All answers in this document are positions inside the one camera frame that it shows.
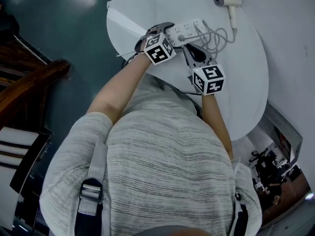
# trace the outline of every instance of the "electrical cable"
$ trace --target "electrical cable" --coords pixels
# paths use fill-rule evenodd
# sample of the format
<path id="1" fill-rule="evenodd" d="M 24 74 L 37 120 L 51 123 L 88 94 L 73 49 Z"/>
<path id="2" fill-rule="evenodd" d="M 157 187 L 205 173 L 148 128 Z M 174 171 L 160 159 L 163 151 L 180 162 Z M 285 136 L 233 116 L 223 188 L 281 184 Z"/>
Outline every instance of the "electrical cable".
<path id="1" fill-rule="evenodd" d="M 184 94 L 201 95 L 201 93 L 197 93 L 197 92 L 183 92 L 183 91 L 180 91 L 179 89 L 178 91 Z"/>
<path id="2" fill-rule="evenodd" d="M 134 59 L 134 57 L 136 57 L 138 54 L 141 54 L 141 53 L 144 53 L 144 52 L 135 53 L 133 56 L 131 56 L 129 59 L 127 59 L 127 61 L 126 61 L 126 60 L 123 60 L 122 69 L 123 69 L 132 59 Z"/>
<path id="3" fill-rule="evenodd" d="M 194 27 L 196 29 L 197 35 L 196 36 L 191 36 L 191 37 L 184 37 L 182 35 L 178 36 L 178 40 L 179 41 L 184 41 L 186 39 L 192 39 L 192 38 L 197 38 L 199 37 L 199 39 L 201 40 L 201 42 L 203 43 L 202 48 L 207 49 L 211 54 L 214 54 L 214 60 L 216 60 L 218 53 L 221 52 L 227 45 L 227 43 L 234 43 L 235 42 L 235 37 L 237 34 L 237 29 L 236 28 L 232 28 L 233 31 L 233 40 L 228 40 L 227 37 L 227 32 L 225 29 L 223 28 L 217 28 L 216 30 L 211 29 L 207 22 L 205 20 L 202 20 L 202 23 L 204 24 L 204 26 L 206 27 L 207 31 L 206 33 L 203 33 L 195 24 Z M 221 35 L 220 33 L 218 33 L 219 30 L 222 30 L 225 33 L 225 36 Z M 215 41 L 215 46 L 214 48 L 210 48 L 209 47 L 209 43 L 212 40 L 212 36 L 211 34 L 214 35 L 214 41 Z M 219 48 L 219 44 L 221 41 L 221 38 L 224 40 L 224 44 L 221 48 Z"/>
<path id="4" fill-rule="evenodd" d="M 121 56 L 124 56 L 124 55 L 127 55 L 127 54 L 130 54 L 130 53 L 134 53 L 135 51 L 132 51 L 132 52 L 129 52 L 129 53 L 124 53 L 124 54 L 117 54 L 116 57 L 121 57 Z"/>

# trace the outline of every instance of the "white power strip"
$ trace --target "white power strip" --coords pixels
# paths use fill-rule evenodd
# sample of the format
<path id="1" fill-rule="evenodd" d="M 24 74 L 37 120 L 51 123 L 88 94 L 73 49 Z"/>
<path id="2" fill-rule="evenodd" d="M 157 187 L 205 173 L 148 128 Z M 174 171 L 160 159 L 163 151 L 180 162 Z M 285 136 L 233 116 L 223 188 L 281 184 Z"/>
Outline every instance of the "white power strip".
<path id="1" fill-rule="evenodd" d="M 202 33 L 205 33 L 207 31 L 201 19 L 194 19 L 184 23 L 176 24 L 173 27 L 166 30 L 166 33 L 169 35 L 170 44 L 173 47 L 179 47 L 198 40 L 198 37 L 186 39 L 184 41 L 178 40 L 178 36 L 180 35 L 183 35 L 184 37 L 196 36 L 197 32 L 193 25 L 196 25 L 202 31 Z"/>

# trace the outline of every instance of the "person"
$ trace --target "person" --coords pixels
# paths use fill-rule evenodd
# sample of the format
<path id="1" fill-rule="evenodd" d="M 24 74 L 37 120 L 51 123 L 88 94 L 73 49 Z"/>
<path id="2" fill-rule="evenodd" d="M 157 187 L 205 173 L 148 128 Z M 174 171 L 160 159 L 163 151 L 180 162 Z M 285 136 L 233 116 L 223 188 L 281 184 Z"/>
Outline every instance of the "person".
<path id="1" fill-rule="evenodd" d="M 262 215 L 251 171 L 233 160 L 215 97 L 202 96 L 200 119 L 186 95 L 145 74 L 150 64 L 145 54 L 136 55 L 54 155 L 40 196 L 50 230 L 75 234 L 81 184 L 101 141 L 107 148 L 102 191 L 110 198 L 103 235 L 110 228 L 111 236 L 226 236 L 236 192 L 247 206 L 246 235 L 256 235 Z"/>

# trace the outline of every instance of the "wooden chair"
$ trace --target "wooden chair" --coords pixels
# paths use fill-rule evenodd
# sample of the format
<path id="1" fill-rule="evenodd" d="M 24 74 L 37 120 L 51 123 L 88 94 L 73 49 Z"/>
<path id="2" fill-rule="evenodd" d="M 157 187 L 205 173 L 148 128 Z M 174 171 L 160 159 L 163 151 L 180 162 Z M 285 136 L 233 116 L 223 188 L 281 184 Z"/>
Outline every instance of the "wooden chair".
<path id="1" fill-rule="evenodd" d="M 47 88 L 69 68 L 64 59 L 45 64 L 18 40 L 0 45 L 0 129 L 42 131 Z"/>

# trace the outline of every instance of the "dark floor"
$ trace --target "dark floor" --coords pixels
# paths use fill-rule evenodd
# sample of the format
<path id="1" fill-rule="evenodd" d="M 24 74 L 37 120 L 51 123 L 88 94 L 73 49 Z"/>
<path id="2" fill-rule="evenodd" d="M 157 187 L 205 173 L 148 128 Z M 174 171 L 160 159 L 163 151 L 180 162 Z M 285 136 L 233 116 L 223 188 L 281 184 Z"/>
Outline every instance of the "dark floor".
<path id="1" fill-rule="evenodd" d="M 87 110 L 101 87 L 121 68 L 106 29 L 110 0 L 7 0 L 5 10 L 15 16 L 20 35 L 50 60 L 72 63 L 70 80 L 55 84 L 46 126 L 53 133 L 44 173 L 74 122 Z"/>
<path id="2" fill-rule="evenodd" d="M 266 225 L 274 220 L 293 205 L 299 202 L 310 191 L 310 186 L 302 173 L 294 181 L 290 179 L 281 185 L 281 202 L 277 206 L 273 205 L 263 212 L 262 225 Z"/>

